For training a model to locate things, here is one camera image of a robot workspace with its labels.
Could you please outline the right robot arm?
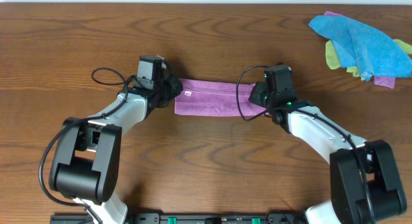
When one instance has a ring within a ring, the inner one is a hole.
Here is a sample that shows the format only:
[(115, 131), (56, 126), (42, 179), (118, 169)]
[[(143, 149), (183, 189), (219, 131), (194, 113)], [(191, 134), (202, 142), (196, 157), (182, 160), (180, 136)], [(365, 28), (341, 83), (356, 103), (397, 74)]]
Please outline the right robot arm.
[(406, 195), (387, 142), (344, 130), (310, 101), (297, 99), (294, 88), (276, 91), (257, 82), (249, 101), (330, 167), (331, 199), (307, 209), (307, 223), (376, 223), (406, 212)]

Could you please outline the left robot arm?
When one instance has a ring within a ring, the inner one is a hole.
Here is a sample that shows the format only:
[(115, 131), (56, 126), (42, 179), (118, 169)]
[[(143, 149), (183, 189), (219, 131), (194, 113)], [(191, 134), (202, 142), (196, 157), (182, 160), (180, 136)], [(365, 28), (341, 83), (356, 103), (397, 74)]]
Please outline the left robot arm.
[(94, 223), (126, 222), (128, 207), (115, 190), (122, 137), (182, 92), (173, 73), (154, 78), (132, 75), (121, 84), (116, 100), (101, 112), (64, 121), (45, 151), (56, 148), (49, 178), (39, 178), (46, 195), (61, 193), (66, 198), (63, 205), (84, 207)]

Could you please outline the blue cloth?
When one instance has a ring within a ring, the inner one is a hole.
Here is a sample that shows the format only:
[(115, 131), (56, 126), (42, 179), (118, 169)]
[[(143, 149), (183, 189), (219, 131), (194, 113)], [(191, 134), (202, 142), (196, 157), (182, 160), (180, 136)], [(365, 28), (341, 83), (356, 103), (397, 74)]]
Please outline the blue cloth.
[(408, 78), (411, 57), (382, 31), (345, 16), (318, 15), (309, 27), (335, 46), (344, 68), (356, 66), (361, 77)]

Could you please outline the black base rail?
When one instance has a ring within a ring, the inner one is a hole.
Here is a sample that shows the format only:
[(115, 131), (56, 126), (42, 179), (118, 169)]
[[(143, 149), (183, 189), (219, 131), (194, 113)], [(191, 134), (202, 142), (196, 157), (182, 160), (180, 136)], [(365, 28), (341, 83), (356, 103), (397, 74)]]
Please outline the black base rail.
[(307, 224), (304, 214), (129, 214), (125, 224)]

